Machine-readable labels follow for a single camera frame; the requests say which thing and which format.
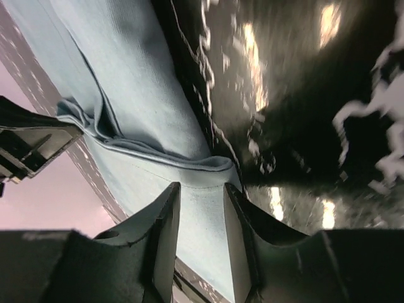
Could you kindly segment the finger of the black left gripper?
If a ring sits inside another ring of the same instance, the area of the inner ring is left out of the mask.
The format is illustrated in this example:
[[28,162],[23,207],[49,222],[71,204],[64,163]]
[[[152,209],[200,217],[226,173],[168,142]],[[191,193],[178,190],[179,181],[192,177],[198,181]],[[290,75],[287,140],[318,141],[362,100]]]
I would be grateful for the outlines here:
[[35,177],[81,136],[74,124],[30,112],[1,96],[1,181]]

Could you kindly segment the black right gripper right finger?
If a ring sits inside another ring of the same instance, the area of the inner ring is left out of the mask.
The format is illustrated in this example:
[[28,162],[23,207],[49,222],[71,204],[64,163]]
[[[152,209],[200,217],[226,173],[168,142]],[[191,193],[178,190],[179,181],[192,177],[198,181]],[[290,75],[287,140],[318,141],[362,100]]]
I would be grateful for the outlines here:
[[224,186],[224,215],[236,302],[310,302],[309,236],[264,212],[233,185]]

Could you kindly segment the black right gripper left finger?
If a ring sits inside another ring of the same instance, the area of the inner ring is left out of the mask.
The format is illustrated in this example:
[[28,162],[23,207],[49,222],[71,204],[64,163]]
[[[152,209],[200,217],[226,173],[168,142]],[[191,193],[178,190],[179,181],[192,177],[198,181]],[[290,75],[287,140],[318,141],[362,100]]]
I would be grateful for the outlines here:
[[112,248],[98,275],[97,302],[170,302],[179,232],[181,185],[96,236]]

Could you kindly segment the light blue t-shirt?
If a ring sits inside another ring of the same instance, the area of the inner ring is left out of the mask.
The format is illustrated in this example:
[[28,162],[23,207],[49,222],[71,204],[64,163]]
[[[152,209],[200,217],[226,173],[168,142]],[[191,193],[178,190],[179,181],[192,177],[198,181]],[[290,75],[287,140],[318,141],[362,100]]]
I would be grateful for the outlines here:
[[121,208],[132,215],[181,183],[177,256],[227,300],[234,287],[223,213],[225,183],[176,78],[150,1],[5,1],[61,95],[57,117],[84,132]]

